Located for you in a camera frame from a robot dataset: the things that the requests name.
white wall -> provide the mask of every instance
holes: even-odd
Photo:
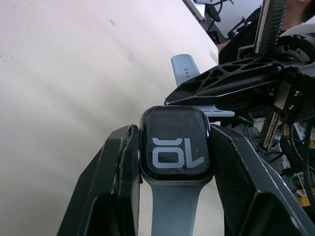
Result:
[[[226,1],[223,4],[222,11],[220,13],[221,22],[216,23],[223,35],[227,37],[227,33],[241,21],[242,16],[247,18],[253,11],[262,5],[262,0],[233,0],[234,5]],[[315,17],[308,21],[308,23],[315,23]]]

person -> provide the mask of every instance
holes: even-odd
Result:
[[[283,18],[281,33],[292,27],[307,22],[315,15],[315,0],[288,0],[286,14]],[[245,30],[236,35],[232,40],[218,44],[219,64],[225,64],[237,60],[240,47],[254,44],[258,19],[253,21]]]

wire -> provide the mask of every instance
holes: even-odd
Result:
[[[218,11],[218,14],[220,14],[220,12],[222,11],[222,8],[223,8],[223,0],[220,0],[220,9],[219,9],[219,11]],[[215,23],[215,20],[212,20],[212,22],[211,22],[209,28],[207,29],[207,32],[208,32],[209,30],[211,30],[211,28],[212,28],[212,26],[213,26],[214,23]]]
[[[303,161],[303,158],[301,157],[301,155],[299,154],[298,150],[296,149],[295,143],[293,141],[293,131],[294,131],[294,123],[290,126],[290,136],[289,136],[289,140],[290,140],[290,144],[291,147],[293,148],[293,151],[295,153],[295,155],[301,160]],[[315,169],[313,167],[310,166],[310,169],[313,173],[315,173]]]
[[[307,197],[310,201],[311,208],[315,213],[315,196],[312,191],[312,185],[310,180],[310,143],[312,134],[313,119],[310,118],[307,121],[307,126],[305,130],[305,141],[304,141],[304,158],[303,158],[303,177],[304,185]]]

digital time display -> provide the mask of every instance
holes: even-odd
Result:
[[[142,116],[140,166],[154,180],[199,181],[213,175],[210,126],[195,107],[160,106]]]

smartwatch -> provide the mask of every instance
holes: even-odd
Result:
[[[152,236],[192,236],[201,189],[214,175],[207,116],[157,106],[141,118],[139,163],[153,194]]]

